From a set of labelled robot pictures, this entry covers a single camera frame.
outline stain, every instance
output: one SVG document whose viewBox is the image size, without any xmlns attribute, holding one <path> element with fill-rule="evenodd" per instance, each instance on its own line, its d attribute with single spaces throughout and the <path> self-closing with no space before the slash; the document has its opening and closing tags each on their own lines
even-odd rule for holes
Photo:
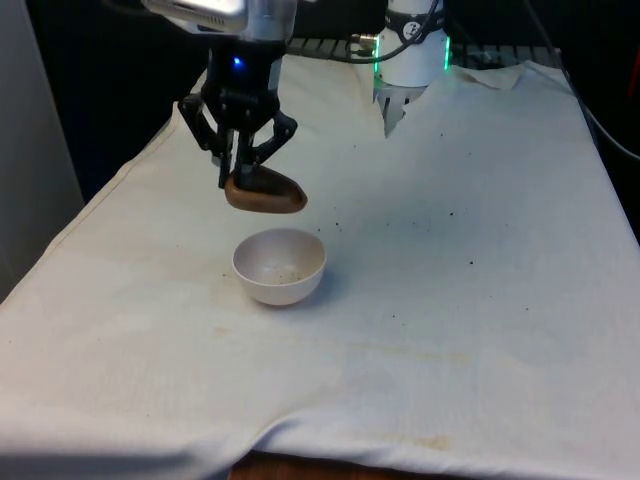
<svg viewBox="0 0 640 480">
<path fill-rule="evenodd" d="M 449 360 L 458 365 L 467 365 L 471 361 L 466 353 L 450 353 Z"/>
<path fill-rule="evenodd" d="M 224 337 L 226 335 L 229 335 L 231 333 L 231 330 L 229 330 L 228 328 L 224 328 L 224 327 L 216 327 L 213 330 L 213 336 L 214 337 Z"/>
<path fill-rule="evenodd" d="M 451 450 L 451 439 L 446 435 L 438 435 L 437 437 L 416 438 L 411 441 L 414 445 L 428 448 L 430 450 L 438 450 L 446 452 Z"/>
</svg>

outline silver metal part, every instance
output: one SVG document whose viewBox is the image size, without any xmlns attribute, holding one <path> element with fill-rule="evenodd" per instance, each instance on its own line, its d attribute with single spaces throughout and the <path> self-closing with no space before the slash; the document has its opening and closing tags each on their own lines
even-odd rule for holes
<svg viewBox="0 0 640 480">
<path fill-rule="evenodd" d="M 247 0 L 142 0 L 154 13 L 224 33 L 247 28 Z"/>
<path fill-rule="evenodd" d="M 298 6 L 298 0 L 142 0 L 142 3 L 189 33 L 234 35 L 247 41 L 291 38 Z"/>
</svg>

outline black background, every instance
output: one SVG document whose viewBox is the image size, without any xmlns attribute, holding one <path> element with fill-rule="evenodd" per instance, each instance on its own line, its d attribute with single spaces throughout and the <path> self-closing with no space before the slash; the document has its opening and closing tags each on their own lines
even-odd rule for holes
<svg viewBox="0 0 640 480">
<path fill-rule="evenodd" d="M 640 151 L 639 92 L 629 99 L 640 44 L 636 0 L 532 0 L 574 83 L 602 123 Z M 28 2 L 76 172 L 91 198 L 168 120 L 206 66 L 203 39 L 157 17 L 123 16 L 100 0 Z M 386 0 L 320 0 L 300 4 L 296 34 L 339 37 L 382 28 Z M 518 0 L 447 0 L 450 21 L 484 44 L 541 45 Z M 601 153 L 640 238 L 640 163 L 606 142 Z"/>
</svg>

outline dirt speck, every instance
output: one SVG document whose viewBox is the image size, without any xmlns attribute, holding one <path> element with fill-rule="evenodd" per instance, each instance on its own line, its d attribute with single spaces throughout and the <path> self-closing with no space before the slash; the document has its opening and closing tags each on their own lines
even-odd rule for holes
<svg viewBox="0 0 640 480">
<path fill-rule="evenodd" d="M 226 335 L 229 335 L 231 333 L 231 330 L 229 330 L 228 328 L 224 328 L 224 327 L 216 327 L 213 330 L 213 335 L 216 337 L 224 337 Z"/>
<path fill-rule="evenodd" d="M 451 449 L 451 439 L 444 435 L 430 438 L 416 438 L 413 443 L 419 447 L 438 450 L 440 452 L 446 452 Z"/>
</svg>

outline white bowl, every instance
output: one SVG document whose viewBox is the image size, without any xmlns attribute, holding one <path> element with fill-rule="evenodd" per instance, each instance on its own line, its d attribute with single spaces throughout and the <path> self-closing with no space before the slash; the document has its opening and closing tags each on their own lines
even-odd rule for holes
<svg viewBox="0 0 640 480">
<path fill-rule="evenodd" d="M 327 254 L 320 239 L 293 229 L 267 230 L 243 241 L 233 270 L 254 300 L 267 305 L 298 303 L 320 284 Z"/>
</svg>

